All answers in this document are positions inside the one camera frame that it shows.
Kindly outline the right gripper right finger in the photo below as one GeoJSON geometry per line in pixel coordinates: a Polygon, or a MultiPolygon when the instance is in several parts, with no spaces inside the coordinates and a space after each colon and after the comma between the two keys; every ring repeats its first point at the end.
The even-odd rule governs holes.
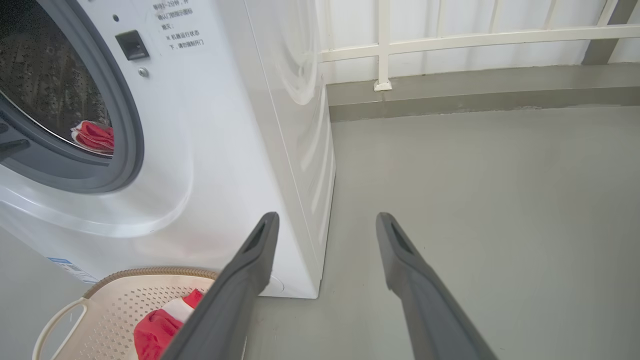
{"type": "Polygon", "coordinates": [[[400,299],[416,360],[494,360],[496,354],[425,262],[397,219],[380,212],[375,233],[387,287],[400,299]]]}

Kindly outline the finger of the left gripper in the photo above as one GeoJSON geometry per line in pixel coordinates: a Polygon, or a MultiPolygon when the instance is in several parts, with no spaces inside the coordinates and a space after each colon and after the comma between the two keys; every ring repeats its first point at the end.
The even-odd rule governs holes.
{"type": "Polygon", "coordinates": [[[0,144],[0,161],[4,162],[6,159],[13,157],[17,153],[27,150],[30,147],[30,142],[27,139],[18,139],[0,144]]]}

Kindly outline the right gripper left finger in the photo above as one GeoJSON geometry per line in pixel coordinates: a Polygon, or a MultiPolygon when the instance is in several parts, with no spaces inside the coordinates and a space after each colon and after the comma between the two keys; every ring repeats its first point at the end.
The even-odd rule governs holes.
{"type": "Polygon", "coordinates": [[[163,360],[241,360],[250,317],[270,283],[280,227],[265,213],[173,338],[163,360]]]}

